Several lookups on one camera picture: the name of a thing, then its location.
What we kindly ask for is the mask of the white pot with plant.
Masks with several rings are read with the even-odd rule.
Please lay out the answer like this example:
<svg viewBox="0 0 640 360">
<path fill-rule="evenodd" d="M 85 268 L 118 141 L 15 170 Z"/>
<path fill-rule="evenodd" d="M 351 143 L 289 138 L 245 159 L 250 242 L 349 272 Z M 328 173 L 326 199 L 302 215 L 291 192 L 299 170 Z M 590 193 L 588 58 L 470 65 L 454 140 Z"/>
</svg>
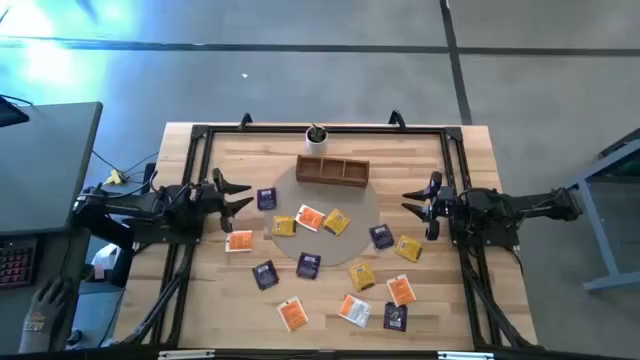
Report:
<svg viewBox="0 0 640 360">
<path fill-rule="evenodd" d="M 328 131 L 324 126 L 311 124 L 305 133 L 305 143 L 311 155 L 321 156 L 327 150 Z"/>
</svg>

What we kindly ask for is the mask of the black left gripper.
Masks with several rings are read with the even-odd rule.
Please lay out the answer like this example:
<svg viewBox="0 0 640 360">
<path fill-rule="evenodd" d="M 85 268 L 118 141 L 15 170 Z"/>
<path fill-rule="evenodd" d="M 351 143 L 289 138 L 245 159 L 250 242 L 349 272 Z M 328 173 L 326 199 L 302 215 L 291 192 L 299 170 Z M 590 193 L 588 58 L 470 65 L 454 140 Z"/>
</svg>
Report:
<svg viewBox="0 0 640 360">
<path fill-rule="evenodd" d="M 228 182 L 219 168 L 212 170 L 214 183 L 200 183 L 193 187 L 192 215 L 196 219 L 218 213 L 220 225 L 225 233 L 233 232 L 231 219 L 254 198 L 247 197 L 240 200 L 227 202 L 224 194 L 233 195 L 251 189 L 250 185 L 233 184 Z"/>
</svg>

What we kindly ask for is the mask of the silver metal bracket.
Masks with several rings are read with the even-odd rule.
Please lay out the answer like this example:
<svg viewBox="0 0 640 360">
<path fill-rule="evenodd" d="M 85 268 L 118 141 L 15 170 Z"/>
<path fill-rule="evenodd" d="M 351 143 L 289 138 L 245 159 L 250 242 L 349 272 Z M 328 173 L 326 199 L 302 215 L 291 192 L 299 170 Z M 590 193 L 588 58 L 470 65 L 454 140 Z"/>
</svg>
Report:
<svg viewBox="0 0 640 360">
<path fill-rule="evenodd" d="M 463 352 L 463 351 L 438 351 L 438 360 L 495 360 L 493 353 L 487 352 Z"/>
<path fill-rule="evenodd" d="M 213 359 L 214 349 L 178 349 L 160 351 L 157 360 L 205 360 Z"/>
</svg>

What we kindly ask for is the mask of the round grey mat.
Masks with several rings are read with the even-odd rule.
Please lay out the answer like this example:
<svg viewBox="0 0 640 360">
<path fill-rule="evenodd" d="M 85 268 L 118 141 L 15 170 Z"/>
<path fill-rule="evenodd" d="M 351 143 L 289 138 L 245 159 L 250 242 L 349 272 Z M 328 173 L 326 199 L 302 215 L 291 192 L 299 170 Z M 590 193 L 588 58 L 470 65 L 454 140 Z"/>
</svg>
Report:
<svg viewBox="0 0 640 360">
<path fill-rule="evenodd" d="M 369 229 L 379 225 L 380 210 L 376 191 L 372 185 L 365 188 L 298 182 L 295 168 L 290 167 L 275 183 L 277 206 L 264 213 L 265 238 L 271 240 L 288 257 L 297 260 L 303 252 L 319 255 L 323 267 L 336 266 L 359 256 L 372 244 Z M 273 233 L 277 216 L 295 216 L 306 205 L 329 215 L 338 210 L 350 219 L 345 230 L 335 235 L 321 227 L 312 231 L 296 226 L 293 236 Z"/>
</svg>

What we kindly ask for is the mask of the wooden three-compartment tray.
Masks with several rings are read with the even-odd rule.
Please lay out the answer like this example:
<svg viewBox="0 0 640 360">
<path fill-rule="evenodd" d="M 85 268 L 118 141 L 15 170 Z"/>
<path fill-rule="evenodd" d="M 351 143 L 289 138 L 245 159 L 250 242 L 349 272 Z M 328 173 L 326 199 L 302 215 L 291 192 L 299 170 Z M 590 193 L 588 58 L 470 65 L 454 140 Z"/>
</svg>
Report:
<svg viewBox="0 0 640 360">
<path fill-rule="evenodd" d="M 364 188 L 369 182 L 369 161 L 299 155 L 295 174 L 298 182 Z"/>
</svg>

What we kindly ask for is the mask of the yellow tea packet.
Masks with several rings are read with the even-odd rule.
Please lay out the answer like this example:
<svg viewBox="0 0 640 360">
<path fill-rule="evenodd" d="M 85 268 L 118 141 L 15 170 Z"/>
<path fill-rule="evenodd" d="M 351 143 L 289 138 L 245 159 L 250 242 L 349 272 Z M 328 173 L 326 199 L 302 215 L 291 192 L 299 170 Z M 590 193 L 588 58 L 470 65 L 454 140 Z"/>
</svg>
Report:
<svg viewBox="0 0 640 360">
<path fill-rule="evenodd" d="M 423 245 L 420 241 L 407 235 L 402 235 L 395 247 L 395 253 L 406 260 L 417 263 L 421 255 L 422 248 Z"/>
<path fill-rule="evenodd" d="M 291 237 L 296 234 L 296 221 L 293 216 L 275 216 L 272 234 L 274 236 Z"/>
<path fill-rule="evenodd" d="M 350 267 L 349 275 L 358 292 L 362 292 L 376 284 L 375 274 L 368 263 Z"/>
<path fill-rule="evenodd" d="M 351 219 L 339 209 L 333 209 L 325 218 L 323 227 L 332 234 L 339 236 L 347 228 Z"/>
</svg>

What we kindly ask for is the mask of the orange tea packet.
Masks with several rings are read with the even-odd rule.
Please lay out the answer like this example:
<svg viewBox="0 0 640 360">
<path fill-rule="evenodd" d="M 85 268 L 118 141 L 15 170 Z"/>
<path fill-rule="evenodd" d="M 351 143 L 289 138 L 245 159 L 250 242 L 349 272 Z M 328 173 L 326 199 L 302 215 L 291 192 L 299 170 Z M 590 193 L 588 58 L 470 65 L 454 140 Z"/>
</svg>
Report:
<svg viewBox="0 0 640 360">
<path fill-rule="evenodd" d="M 361 328 L 365 328 L 368 324 L 371 313 L 371 306 L 353 295 L 346 295 L 338 312 L 338 315 L 357 325 Z"/>
<path fill-rule="evenodd" d="M 313 232 L 317 232 L 321 227 L 324 218 L 324 213 L 302 204 L 295 216 L 295 221 L 299 225 Z"/>
<path fill-rule="evenodd" d="M 249 252 L 253 249 L 253 232 L 234 231 L 227 234 L 225 241 L 225 251 L 231 252 Z"/>
<path fill-rule="evenodd" d="M 386 285 L 396 306 L 408 305 L 416 301 L 415 293 L 405 274 L 387 280 Z"/>
<path fill-rule="evenodd" d="M 309 322 L 297 296 L 280 303 L 276 309 L 288 332 L 293 332 Z"/>
</svg>

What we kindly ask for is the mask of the black aluminium table frame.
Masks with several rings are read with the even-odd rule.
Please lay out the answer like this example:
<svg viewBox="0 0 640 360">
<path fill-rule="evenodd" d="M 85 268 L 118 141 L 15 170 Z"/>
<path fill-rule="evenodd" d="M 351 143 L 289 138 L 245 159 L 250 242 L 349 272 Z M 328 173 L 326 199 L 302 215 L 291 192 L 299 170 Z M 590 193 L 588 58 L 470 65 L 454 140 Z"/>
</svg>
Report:
<svg viewBox="0 0 640 360">
<path fill-rule="evenodd" d="M 189 150 L 209 156 L 209 166 L 221 169 L 233 183 L 251 189 L 274 186 L 293 167 L 305 149 L 301 128 L 253 124 L 245 131 L 217 125 L 202 140 L 191 137 L 189 123 L 166 126 L 157 163 L 157 183 L 178 183 Z M 422 239 L 420 221 L 402 206 L 403 194 L 418 190 L 429 175 L 442 170 L 442 129 L 400 131 L 388 125 L 339 126 L 329 133 L 327 152 L 332 157 L 370 162 L 370 183 L 379 201 L 380 221 L 396 236 Z M 428 242 L 420 260 L 410 262 L 392 250 L 366 248 L 357 256 L 375 272 L 376 284 L 360 293 L 371 305 L 365 328 L 338 315 L 343 299 L 354 292 L 348 265 L 324 267 L 316 280 L 297 277 L 296 263 L 265 238 L 265 219 L 255 206 L 245 207 L 234 219 L 240 230 L 251 230 L 249 252 L 228 253 L 216 219 L 205 226 L 195 250 L 179 344 L 183 348 L 246 349 L 358 349 L 358 350 L 469 350 L 472 348 L 462 276 L 455 248 L 447 233 Z M 268 260 L 279 282 L 264 291 L 252 269 Z M 405 274 L 416 301 L 408 309 L 405 332 L 383 327 L 384 309 L 393 302 L 386 281 Z M 288 332 L 276 307 L 297 296 L 309 322 Z"/>
</svg>

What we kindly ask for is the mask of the black keyboard red keys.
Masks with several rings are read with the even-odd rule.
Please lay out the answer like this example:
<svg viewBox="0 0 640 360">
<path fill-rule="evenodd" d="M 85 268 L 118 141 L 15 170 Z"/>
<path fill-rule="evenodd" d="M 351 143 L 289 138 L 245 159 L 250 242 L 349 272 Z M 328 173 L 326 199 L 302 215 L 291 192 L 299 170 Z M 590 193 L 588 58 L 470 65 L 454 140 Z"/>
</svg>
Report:
<svg viewBox="0 0 640 360">
<path fill-rule="evenodd" d="M 31 286 L 38 254 L 36 236 L 0 237 L 0 290 Z"/>
</svg>

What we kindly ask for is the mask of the blue-grey metal table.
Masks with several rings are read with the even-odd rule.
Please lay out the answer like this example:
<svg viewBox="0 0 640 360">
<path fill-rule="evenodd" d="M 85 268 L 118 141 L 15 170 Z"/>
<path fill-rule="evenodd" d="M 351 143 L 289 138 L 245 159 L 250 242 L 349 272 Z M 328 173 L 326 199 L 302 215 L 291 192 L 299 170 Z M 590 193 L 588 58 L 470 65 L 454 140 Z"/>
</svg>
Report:
<svg viewBox="0 0 640 360">
<path fill-rule="evenodd" d="M 607 269 L 585 290 L 640 285 L 640 128 L 599 152 L 568 187 L 580 194 Z"/>
</svg>

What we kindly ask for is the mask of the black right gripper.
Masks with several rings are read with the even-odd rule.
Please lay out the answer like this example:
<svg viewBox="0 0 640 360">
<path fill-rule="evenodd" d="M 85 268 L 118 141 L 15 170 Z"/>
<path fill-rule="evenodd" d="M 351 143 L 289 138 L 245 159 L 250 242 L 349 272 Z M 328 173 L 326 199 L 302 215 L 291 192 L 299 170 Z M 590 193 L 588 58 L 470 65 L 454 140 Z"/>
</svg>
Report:
<svg viewBox="0 0 640 360">
<path fill-rule="evenodd" d="M 438 217 L 448 217 L 457 202 L 456 190 L 452 187 L 442 186 L 443 174 L 439 171 L 431 173 L 427 186 L 418 191 L 404 193 L 403 197 L 411 200 L 430 200 L 429 205 L 418 206 L 402 203 L 402 206 L 416 215 L 423 223 L 427 224 L 425 237 L 428 241 L 435 241 L 440 234 Z"/>
</svg>

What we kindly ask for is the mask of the person's gloved hand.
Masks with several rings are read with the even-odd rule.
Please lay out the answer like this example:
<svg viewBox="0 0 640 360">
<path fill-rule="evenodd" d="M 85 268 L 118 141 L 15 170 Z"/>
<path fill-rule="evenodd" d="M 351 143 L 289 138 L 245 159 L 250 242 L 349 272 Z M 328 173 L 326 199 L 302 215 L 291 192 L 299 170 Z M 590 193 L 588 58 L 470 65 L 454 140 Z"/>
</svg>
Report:
<svg viewBox="0 0 640 360">
<path fill-rule="evenodd" d="M 49 279 L 34 293 L 23 321 L 19 353 L 49 351 L 71 295 L 70 280 L 61 276 Z"/>
</svg>

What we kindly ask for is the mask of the grey desk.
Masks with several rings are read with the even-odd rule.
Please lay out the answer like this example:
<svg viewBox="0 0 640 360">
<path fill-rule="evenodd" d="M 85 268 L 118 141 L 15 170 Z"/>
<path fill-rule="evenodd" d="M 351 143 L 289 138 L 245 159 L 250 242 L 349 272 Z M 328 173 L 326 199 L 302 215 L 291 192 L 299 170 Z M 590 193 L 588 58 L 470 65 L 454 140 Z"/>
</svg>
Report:
<svg viewBox="0 0 640 360">
<path fill-rule="evenodd" d="M 87 173 L 103 104 L 21 106 L 0 128 L 0 236 L 62 231 Z"/>
</svg>

